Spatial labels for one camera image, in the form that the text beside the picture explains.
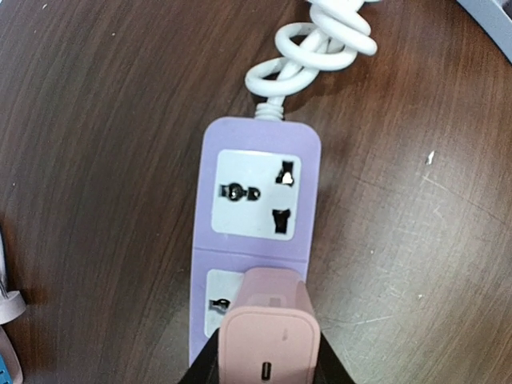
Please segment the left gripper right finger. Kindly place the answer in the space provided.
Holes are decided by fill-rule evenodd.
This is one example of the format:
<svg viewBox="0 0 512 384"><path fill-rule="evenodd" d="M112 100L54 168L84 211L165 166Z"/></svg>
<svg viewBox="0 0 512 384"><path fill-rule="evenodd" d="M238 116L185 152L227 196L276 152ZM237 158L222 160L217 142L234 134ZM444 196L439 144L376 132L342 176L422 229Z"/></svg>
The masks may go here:
<svg viewBox="0 0 512 384"><path fill-rule="evenodd" d="M321 334L314 384L355 384L324 334Z"/></svg>

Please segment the small pink plug adapter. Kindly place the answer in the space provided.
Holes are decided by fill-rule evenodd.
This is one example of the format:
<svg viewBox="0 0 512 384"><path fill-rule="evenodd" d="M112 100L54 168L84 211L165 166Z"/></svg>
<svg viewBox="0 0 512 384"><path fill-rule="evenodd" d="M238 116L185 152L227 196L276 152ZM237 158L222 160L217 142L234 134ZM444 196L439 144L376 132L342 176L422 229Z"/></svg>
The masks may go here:
<svg viewBox="0 0 512 384"><path fill-rule="evenodd" d="M320 339L298 272L248 270L218 332L219 381L312 383Z"/></svg>

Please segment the purple power strip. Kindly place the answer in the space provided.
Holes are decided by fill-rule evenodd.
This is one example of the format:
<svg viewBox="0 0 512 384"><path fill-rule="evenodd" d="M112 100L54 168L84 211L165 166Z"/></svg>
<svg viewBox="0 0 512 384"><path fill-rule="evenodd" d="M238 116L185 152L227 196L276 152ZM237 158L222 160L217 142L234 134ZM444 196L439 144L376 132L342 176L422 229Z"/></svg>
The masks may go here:
<svg viewBox="0 0 512 384"><path fill-rule="evenodd" d="M190 268L189 358L218 328L235 289L211 270L256 266L306 276L322 144L299 122L223 117L203 136Z"/></svg>

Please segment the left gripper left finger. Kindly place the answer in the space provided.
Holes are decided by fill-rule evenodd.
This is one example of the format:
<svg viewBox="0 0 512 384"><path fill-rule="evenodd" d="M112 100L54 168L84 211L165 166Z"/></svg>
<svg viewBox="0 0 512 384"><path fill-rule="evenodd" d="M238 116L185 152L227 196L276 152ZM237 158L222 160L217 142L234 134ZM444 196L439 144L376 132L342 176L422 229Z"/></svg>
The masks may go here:
<svg viewBox="0 0 512 384"><path fill-rule="evenodd" d="M218 332L209 338L178 384L219 384Z"/></svg>

